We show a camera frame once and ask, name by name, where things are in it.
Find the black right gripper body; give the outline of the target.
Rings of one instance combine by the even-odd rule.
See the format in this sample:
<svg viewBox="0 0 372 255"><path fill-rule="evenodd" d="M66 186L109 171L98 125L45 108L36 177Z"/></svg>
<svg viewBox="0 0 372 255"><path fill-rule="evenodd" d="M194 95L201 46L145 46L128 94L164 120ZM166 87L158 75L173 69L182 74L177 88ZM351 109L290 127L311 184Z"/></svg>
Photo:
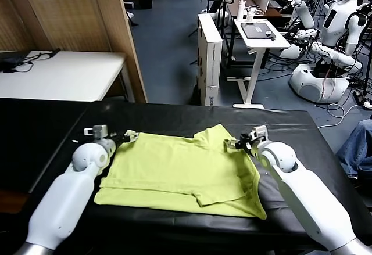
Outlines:
<svg viewBox="0 0 372 255"><path fill-rule="evenodd" d="M254 138L251 134L241 134L237 142L237 149L243 149L245 152L250 152L252 149L251 144L254 142Z"/></svg>

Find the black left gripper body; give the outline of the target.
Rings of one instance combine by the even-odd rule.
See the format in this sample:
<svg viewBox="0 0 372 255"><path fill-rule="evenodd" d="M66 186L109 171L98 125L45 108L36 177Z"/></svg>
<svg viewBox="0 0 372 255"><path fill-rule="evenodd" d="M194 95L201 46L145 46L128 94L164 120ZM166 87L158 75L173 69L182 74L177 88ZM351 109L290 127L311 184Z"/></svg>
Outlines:
<svg viewBox="0 0 372 255"><path fill-rule="evenodd" d="M128 142L128 136L127 135L114 135L114 136L111 136L110 139L115 143L117 148L121 144Z"/></svg>

